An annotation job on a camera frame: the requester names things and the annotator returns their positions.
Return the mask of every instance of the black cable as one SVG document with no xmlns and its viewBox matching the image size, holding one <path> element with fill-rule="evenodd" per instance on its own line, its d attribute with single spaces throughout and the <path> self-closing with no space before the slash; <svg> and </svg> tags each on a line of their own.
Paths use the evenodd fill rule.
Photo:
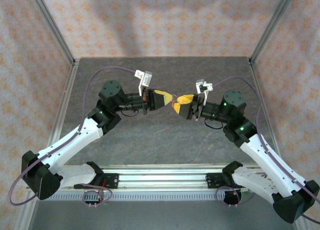
<svg viewBox="0 0 320 230">
<path fill-rule="evenodd" d="M 224 124 L 221 122 L 221 127 L 213 127 L 213 126 L 210 126 L 210 125 L 208 125 L 207 123 L 206 123 L 206 120 L 209 120 L 208 118 L 206 118 L 205 120 L 204 120 L 204 124 L 208 127 L 208 128 L 211 128 L 211 129 L 214 129 L 214 130 L 220 130 L 220 129 L 222 129 L 223 127 L 224 127 Z"/>
<path fill-rule="evenodd" d="M 135 114 L 135 115 L 127 115 L 127 114 L 124 114 L 122 111 L 120 111 L 120 112 L 121 112 L 121 114 L 122 114 L 123 116 L 129 117 L 129 118 L 133 118 L 133 117 L 135 117 L 135 116 L 137 116 L 137 115 L 138 115 L 139 110 L 134 110 L 134 113 L 136 112 L 136 114 Z"/>
</svg>

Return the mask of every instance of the patterned wallpaper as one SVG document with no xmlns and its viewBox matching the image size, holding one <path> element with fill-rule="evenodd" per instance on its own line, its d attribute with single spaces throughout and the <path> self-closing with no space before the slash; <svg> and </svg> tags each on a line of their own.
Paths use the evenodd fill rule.
<svg viewBox="0 0 320 230">
<path fill-rule="evenodd" d="M 256 64 L 282 157 L 320 184 L 320 0 L 292 0 Z M 315 204 L 308 216 L 320 220 Z"/>
<path fill-rule="evenodd" d="M 280 0 L 44 0 L 80 57 L 250 56 Z"/>
<path fill-rule="evenodd" d="M 69 68 L 32 0 L 0 0 L 0 229 L 13 228 L 19 208 L 7 204 L 9 187 L 22 154 L 48 143 Z"/>
</svg>

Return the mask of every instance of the gray floor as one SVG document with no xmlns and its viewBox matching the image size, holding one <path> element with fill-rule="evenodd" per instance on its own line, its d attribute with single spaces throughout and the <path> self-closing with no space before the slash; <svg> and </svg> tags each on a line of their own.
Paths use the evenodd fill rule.
<svg viewBox="0 0 320 230">
<path fill-rule="evenodd" d="M 86 83 L 103 66 L 120 66 L 153 73 L 150 88 L 177 96 L 196 93 L 195 82 L 204 79 L 217 83 L 233 75 L 253 77 L 245 57 L 148 57 L 148 58 L 82 58 L 79 63 L 66 112 L 61 136 L 74 129 L 81 120 L 81 106 Z M 90 112 L 99 99 L 104 82 L 118 80 L 125 93 L 137 92 L 139 80 L 120 70 L 101 73 L 91 84 L 86 102 Z M 247 102 L 245 115 L 254 121 L 258 101 L 250 88 L 240 80 L 228 82 L 210 92 L 208 101 L 220 103 L 229 89 L 242 92 Z M 107 135 L 91 143 L 67 164 L 81 165 L 94 161 L 99 166 L 130 164 L 208 164 L 253 160 L 230 143 L 222 130 L 212 130 L 203 120 L 185 120 L 170 105 L 147 115 L 121 117 L 122 121 Z M 262 133 L 272 145 L 266 120 L 261 117 Z"/>
<path fill-rule="evenodd" d="M 29 230 L 295 230 L 254 196 L 245 205 L 216 201 L 122 201 L 97 208 L 80 201 L 37 201 Z"/>
</svg>

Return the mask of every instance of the metal frame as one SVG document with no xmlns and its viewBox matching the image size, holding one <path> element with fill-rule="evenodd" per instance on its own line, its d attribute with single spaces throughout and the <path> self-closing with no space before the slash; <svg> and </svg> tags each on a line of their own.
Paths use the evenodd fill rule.
<svg viewBox="0 0 320 230">
<path fill-rule="evenodd" d="M 254 64 L 264 47 L 266 46 L 270 36 L 276 29 L 281 17 L 284 15 L 288 5 L 290 4 L 291 0 L 281 0 L 278 7 L 276 8 L 270 22 L 266 26 L 264 33 L 262 34 L 257 46 L 255 47 L 251 57 L 249 58 L 249 62 Z"/>
<path fill-rule="evenodd" d="M 274 129 L 271 126 L 271 121 L 270 121 L 268 110 L 267 110 L 267 107 L 266 107 L 266 101 L 265 101 L 265 99 L 264 99 L 264 97 L 263 97 L 263 95 L 261 93 L 261 87 L 260 87 L 260 84 L 259 84 L 259 81 L 258 81 L 258 78 L 257 78 L 257 75 L 256 75 L 256 71 L 255 71 L 254 65 L 253 65 L 252 62 L 250 62 L 249 58 L 248 58 L 248 63 L 249 63 L 251 74 L 253 76 L 254 84 L 256 86 L 256 91 L 260 95 L 260 98 L 261 98 L 261 101 L 262 101 L 262 110 L 263 110 L 263 113 L 265 115 L 265 119 L 266 119 L 266 123 L 267 123 L 268 128 L 269 128 L 269 131 L 271 132 L 271 139 L 272 139 L 272 142 L 273 142 L 273 145 L 274 145 L 274 150 L 281 157 L 279 145 L 278 145 L 278 142 L 277 142 L 277 139 L 276 139 L 276 134 L 275 134 Z"/>
<path fill-rule="evenodd" d="M 44 0 L 34 0 L 38 9 L 40 10 L 44 21 L 48 25 L 49 29 L 51 30 L 53 37 L 55 38 L 56 42 L 60 46 L 63 54 L 65 55 L 66 59 L 73 64 L 75 61 L 74 56 L 72 55 L 64 37 L 62 36 L 57 24 L 55 23 L 53 17 L 51 16 Z"/>
<path fill-rule="evenodd" d="M 45 22 L 52 31 L 54 38 L 61 47 L 65 57 L 72 63 L 72 67 L 65 84 L 64 93 L 60 100 L 60 107 L 56 115 L 55 125 L 53 127 L 51 136 L 48 140 L 48 145 L 55 143 L 61 134 L 63 122 L 65 119 L 65 114 L 68 107 L 68 102 L 70 99 L 73 83 L 76 77 L 79 59 L 75 60 L 67 43 L 65 42 L 59 28 L 57 27 L 53 17 L 48 11 L 47 6 L 43 0 L 34 0 L 36 5 L 39 7 Z M 283 16 L 285 10 L 290 4 L 291 0 L 281 0 L 275 13 L 273 14 L 269 24 L 267 25 L 259 43 L 253 51 L 253 54 L 248 58 L 250 71 L 253 75 L 254 83 L 256 85 L 257 91 L 260 91 L 260 85 L 257 80 L 257 76 L 254 70 L 254 63 L 257 61 L 259 55 L 261 54 L 263 48 L 266 46 L 270 36 L 276 29 L 278 22 Z M 262 98 L 263 112 L 266 116 L 267 124 L 269 130 L 271 131 L 272 140 L 274 143 L 275 150 L 278 154 L 279 147 L 275 138 L 275 133 L 271 127 L 268 111 L 266 109 L 265 101 Z M 171 191 L 180 193 L 181 190 L 196 193 L 196 192 L 208 192 L 207 182 L 205 180 L 206 173 L 221 172 L 224 164 L 170 164 L 170 165 L 126 165 L 126 166 L 107 166 L 103 168 L 105 173 L 117 172 L 120 173 L 119 176 L 119 189 L 116 189 L 116 193 L 150 193 L 150 192 L 163 192 Z M 253 172 L 259 172 L 261 169 L 256 164 L 246 164 L 246 167 L 250 167 Z M 77 192 L 73 188 L 63 189 L 59 193 L 70 194 L 71 192 Z M 28 191 L 26 199 L 32 196 L 32 192 Z M 37 200 L 33 200 L 20 208 L 19 214 L 17 216 L 17 221 L 15 222 L 14 229 L 22 230 L 29 228 L 32 214 L 35 208 Z M 302 217 L 296 221 L 296 226 L 300 230 L 312 230 L 311 223 L 306 221 Z"/>
<path fill-rule="evenodd" d="M 58 112 L 55 116 L 54 126 L 50 133 L 47 146 L 54 144 L 60 138 L 62 126 L 66 116 L 67 108 L 68 108 L 70 95 L 72 92 L 72 88 L 76 78 L 76 73 L 78 70 L 78 65 L 79 65 L 79 59 L 76 59 L 75 62 L 70 67 L 69 75 L 64 84 L 64 91 L 59 102 Z M 26 192 L 27 194 L 26 194 L 25 200 L 29 199 L 33 195 L 33 192 L 30 191 L 29 189 L 27 189 Z M 20 208 L 14 224 L 14 228 L 13 228 L 14 230 L 25 230 L 26 227 L 29 228 L 32 213 L 34 211 L 35 206 L 36 206 L 36 200 L 32 200 L 31 202 L 23 205 Z"/>
</svg>

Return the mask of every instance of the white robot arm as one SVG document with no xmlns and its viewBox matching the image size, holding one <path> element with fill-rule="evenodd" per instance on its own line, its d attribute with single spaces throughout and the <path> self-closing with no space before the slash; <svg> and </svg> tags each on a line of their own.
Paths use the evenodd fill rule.
<svg viewBox="0 0 320 230">
<path fill-rule="evenodd" d="M 81 130 L 76 127 L 55 144 L 34 154 L 26 152 L 22 156 L 21 172 L 34 162 L 42 159 L 31 168 L 22 179 L 40 200 L 52 196 L 59 188 L 77 184 L 101 186 L 103 171 L 94 163 L 63 168 L 62 166 L 85 146 L 112 130 L 121 120 L 117 112 L 147 111 L 160 109 L 172 101 L 172 95 L 164 91 L 145 88 L 151 80 L 151 73 L 136 72 L 140 78 L 139 92 L 125 94 L 119 82 L 106 82 L 96 107 L 84 119 Z"/>
<path fill-rule="evenodd" d="M 198 121 L 204 118 L 225 123 L 223 132 L 228 140 L 248 154 L 267 175 L 267 178 L 264 178 L 253 174 L 241 163 L 234 161 L 222 170 L 223 181 L 221 179 L 215 181 L 212 179 L 215 176 L 209 176 L 210 181 L 218 183 L 215 186 L 223 184 L 232 188 L 250 189 L 271 203 L 282 219 L 293 223 L 315 203 L 313 197 L 305 189 L 316 196 L 320 189 L 319 185 L 314 180 L 307 182 L 291 169 L 261 135 L 261 140 L 266 145 L 266 148 L 263 147 L 256 126 L 244 116 L 246 102 L 238 90 L 227 91 L 221 103 L 216 104 L 207 102 L 208 91 L 213 89 L 211 83 L 198 80 L 196 87 L 198 94 L 206 93 L 204 98 L 197 94 L 180 96 L 173 105 L 174 110 L 187 120 Z M 293 176 L 294 181 L 281 167 Z"/>
</svg>

